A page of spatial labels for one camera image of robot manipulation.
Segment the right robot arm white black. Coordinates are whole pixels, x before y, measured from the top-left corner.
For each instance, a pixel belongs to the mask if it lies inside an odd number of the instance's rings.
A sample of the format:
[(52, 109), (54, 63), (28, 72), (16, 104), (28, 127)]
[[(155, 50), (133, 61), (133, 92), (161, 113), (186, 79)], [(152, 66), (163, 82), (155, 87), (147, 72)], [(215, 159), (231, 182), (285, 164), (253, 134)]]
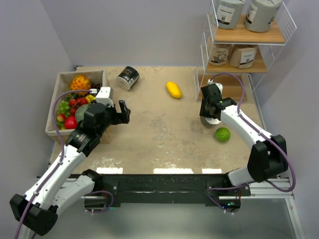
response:
[(286, 140), (281, 135), (273, 136), (248, 118), (231, 98), (222, 98), (221, 84), (213, 83), (201, 88), (200, 117), (202, 124), (213, 127), (223, 122), (235, 132), (251, 149), (246, 167), (227, 173), (228, 180), (222, 190), (232, 196), (240, 185), (264, 182), (288, 170)]

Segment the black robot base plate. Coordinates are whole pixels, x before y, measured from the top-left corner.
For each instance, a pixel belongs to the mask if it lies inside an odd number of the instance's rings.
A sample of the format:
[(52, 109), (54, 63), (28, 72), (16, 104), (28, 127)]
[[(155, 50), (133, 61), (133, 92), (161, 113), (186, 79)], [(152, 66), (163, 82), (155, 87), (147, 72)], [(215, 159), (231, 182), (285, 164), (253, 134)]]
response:
[(106, 203), (122, 204), (204, 204), (220, 203), (227, 209), (240, 207), (239, 198), (251, 195), (250, 187), (235, 187), (225, 174), (99, 174), (92, 169), (82, 175), (95, 182), (94, 191), (101, 199), (89, 202), (88, 208)]

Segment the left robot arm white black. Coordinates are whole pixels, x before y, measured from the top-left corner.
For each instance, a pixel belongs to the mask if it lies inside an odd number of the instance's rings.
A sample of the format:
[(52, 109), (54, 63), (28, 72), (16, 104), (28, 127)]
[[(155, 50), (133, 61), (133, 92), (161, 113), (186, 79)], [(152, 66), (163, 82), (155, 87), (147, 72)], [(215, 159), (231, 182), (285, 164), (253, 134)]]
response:
[(74, 202), (87, 194), (99, 195), (103, 191), (101, 175), (93, 170), (87, 170), (65, 188), (62, 185), (100, 143), (109, 126), (129, 123), (130, 109), (123, 100), (119, 101), (119, 105), (121, 112), (117, 112), (113, 105), (90, 104), (83, 120), (70, 133), (61, 153), (43, 176), (23, 195), (12, 197), (9, 204), (19, 222), (16, 239), (28, 238), (27, 234), (21, 233), (22, 227), (40, 236), (47, 234), (58, 217)]

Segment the clear white tissue roll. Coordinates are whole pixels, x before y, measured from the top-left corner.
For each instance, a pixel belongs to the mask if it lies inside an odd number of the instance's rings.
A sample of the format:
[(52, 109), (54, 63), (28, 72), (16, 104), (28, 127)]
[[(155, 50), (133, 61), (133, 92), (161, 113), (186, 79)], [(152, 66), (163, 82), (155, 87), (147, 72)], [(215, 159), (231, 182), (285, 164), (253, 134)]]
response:
[(206, 128), (213, 128), (214, 126), (219, 125), (221, 123), (221, 121), (218, 119), (206, 117), (200, 117), (200, 121), (202, 125)]

